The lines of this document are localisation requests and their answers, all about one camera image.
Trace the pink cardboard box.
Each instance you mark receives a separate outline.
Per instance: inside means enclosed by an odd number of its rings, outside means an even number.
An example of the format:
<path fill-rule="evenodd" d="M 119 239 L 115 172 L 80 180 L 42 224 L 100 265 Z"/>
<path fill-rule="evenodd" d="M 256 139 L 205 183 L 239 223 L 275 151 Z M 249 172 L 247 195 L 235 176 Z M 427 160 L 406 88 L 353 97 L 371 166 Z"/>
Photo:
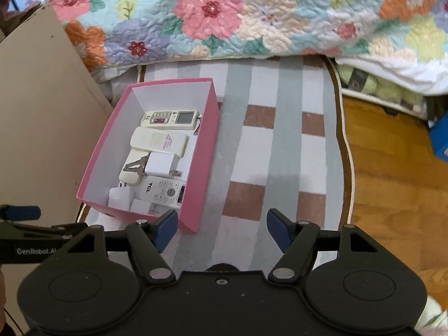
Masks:
<path fill-rule="evenodd" d="M 158 215 L 132 213 L 108 207 L 109 190 L 118 186 L 118 174 L 130 151 L 130 138 L 146 111 L 197 110 L 202 121 L 194 156 L 178 210 L 178 227 L 199 231 L 207 192 L 220 109 L 210 78 L 156 80 L 128 86 L 118 101 L 90 157 L 77 198 L 96 211 L 129 224 L 138 219 L 154 222 Z"/>

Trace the blue box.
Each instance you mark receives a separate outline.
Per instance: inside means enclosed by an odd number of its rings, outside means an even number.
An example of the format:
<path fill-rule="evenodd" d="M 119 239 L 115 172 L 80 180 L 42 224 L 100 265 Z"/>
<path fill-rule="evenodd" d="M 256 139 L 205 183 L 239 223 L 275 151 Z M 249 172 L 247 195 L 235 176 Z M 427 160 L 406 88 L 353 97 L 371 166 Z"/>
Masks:
<path fill-rule="evenodd" d="M 448 162 L 448 112 L 437 120 L 429 132 L 434 155 Z"/>

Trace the white power adapter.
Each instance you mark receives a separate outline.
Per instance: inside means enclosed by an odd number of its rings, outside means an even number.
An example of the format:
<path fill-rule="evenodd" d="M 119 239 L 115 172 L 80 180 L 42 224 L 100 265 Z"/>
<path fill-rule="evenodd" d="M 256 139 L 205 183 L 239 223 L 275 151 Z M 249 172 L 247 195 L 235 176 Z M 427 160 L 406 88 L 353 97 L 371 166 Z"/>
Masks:
<path fill-rule="evenodd" d="M 144 173 L 147 176 L 161 178 L 174 178 L 182 176 L 178 171 L 179 158 L 172 153 L 150 153 L 146 162 Z"/>

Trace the white small adapter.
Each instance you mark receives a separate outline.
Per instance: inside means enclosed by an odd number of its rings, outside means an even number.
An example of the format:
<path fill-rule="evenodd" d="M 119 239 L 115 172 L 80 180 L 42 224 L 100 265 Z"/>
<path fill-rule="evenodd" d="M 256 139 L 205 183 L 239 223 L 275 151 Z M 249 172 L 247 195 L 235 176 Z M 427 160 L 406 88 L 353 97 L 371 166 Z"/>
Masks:
<path fill-rule="evenodd" d="M 139 214 L 145 214 L 148 215 L 153 210 L 153 204 L 151 202 L 146 202 L 141 199 L 134 199 L 130 211 L 132 213 L 139 213 Z"/>

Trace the cream oval remote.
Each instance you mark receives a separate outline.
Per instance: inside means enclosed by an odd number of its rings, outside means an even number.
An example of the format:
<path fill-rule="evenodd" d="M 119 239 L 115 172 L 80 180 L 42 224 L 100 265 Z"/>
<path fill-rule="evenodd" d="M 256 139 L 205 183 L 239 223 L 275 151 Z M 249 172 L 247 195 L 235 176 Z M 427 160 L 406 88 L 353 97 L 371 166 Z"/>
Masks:
<path fill-rule="evenodd" d="M 141 159 L 147 155 L 149 155 L 148 152 L 131 149 L 118 175 L 118 179 L 128 186 L 137 186 L 143 177 L 142 174 L 137 172 L 137 169 L 141 165 Z"/>

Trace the green white cloth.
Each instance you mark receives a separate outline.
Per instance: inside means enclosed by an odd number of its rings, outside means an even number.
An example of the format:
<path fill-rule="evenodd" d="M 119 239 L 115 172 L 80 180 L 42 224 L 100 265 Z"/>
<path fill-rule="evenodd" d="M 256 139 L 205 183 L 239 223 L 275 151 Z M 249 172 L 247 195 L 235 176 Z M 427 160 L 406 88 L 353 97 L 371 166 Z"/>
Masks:
<path fill-rule="evenodd" d="M 336 64 L 336 70 L 344 95 L 430 122 L 447 113 L 447 95 L 424 96 L 348 65 Z"/>

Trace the beige cabinet panel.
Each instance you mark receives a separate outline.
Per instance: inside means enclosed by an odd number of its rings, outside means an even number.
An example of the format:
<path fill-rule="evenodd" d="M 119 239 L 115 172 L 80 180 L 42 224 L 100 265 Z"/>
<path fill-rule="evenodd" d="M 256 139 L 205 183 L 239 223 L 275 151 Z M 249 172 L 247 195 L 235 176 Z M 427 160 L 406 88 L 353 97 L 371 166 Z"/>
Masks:
<path fill-rule="evenodd" d="M 1 202 L 38 206 L 41 226 L 72 223 L 112 106 L 51 7 L 1 43 Z"/>

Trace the striped grey white rug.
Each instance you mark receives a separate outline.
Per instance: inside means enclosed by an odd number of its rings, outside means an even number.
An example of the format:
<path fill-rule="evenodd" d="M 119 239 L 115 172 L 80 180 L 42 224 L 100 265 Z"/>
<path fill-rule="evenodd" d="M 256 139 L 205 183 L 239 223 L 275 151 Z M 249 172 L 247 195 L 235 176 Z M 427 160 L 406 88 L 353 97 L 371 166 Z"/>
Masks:
<path fill-rule="evenodd" d="M 146 67 L 139 83 L 210 78 L 220 109 L 200 229 L 179 228 L 164 250 L 174 272 L 217 263 L 268 272 L 281 252 L 267 212 L 336 230 L 352 211 L 352 158 L 339 80 L 317 56 L 172 62 Z M 126 224 L 91 208 L 90 224 Z"/>

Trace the floral quilt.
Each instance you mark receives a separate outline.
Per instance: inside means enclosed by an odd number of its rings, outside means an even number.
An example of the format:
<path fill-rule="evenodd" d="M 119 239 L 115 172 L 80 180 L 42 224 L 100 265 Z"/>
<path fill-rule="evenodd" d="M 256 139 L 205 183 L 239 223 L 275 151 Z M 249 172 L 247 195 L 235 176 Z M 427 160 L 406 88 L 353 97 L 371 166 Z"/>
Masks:
<path fill-rule="evenodd" d="M 169 61 L 332 56 L 447 92 L 447 0 L 32 0 L 52 7 L 100 83 Z"/>

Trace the white TCL remote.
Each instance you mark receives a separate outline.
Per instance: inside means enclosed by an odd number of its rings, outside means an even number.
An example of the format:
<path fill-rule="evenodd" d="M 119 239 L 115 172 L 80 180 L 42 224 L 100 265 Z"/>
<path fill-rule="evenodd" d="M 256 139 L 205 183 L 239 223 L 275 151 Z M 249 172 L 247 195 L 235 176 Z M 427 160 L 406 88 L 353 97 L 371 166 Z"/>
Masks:
<path fill-rule="evenodd" d="M 174 209 L 181 207 L 186 183 L 175 179 L 148 176 L 141 184 L 138 199 Z"/>

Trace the white remote pink label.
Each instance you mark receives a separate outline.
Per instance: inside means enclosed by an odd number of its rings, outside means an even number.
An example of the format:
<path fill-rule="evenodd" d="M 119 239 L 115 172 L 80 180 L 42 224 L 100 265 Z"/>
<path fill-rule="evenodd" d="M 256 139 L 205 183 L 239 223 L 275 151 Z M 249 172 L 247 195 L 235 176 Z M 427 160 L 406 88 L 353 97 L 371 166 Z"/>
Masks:
<path fill-rule="evenodd" d="M 131 138 L 130 147 L 148 153 L 175 154 L 182 158 L 188 144 L 189 136 L 167 130 L 149 127 L 137 127 Z"/>

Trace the cream remote with display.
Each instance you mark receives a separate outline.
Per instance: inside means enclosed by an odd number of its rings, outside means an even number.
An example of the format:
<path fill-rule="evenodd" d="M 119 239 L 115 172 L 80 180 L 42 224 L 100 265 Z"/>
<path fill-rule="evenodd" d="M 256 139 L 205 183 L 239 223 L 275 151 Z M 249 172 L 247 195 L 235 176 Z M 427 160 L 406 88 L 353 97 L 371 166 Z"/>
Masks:
<path fill-rule="evenodd" d="M 141 119 L 142 127 L 159 130 L 193 130 L 201 119 L 197 110 L 147 111 Z"/>

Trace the white charger plug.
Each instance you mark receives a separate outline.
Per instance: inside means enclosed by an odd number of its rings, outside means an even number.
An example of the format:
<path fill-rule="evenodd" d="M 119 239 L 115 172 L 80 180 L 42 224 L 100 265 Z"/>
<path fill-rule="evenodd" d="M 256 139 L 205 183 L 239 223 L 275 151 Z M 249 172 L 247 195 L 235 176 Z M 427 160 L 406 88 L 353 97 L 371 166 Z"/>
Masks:
<path fill-rule="evenodd" d="M 108 207 L 129 211 L 134 201 L 135 192 L 130 186 L 118 186 L 109 190 Z"/>

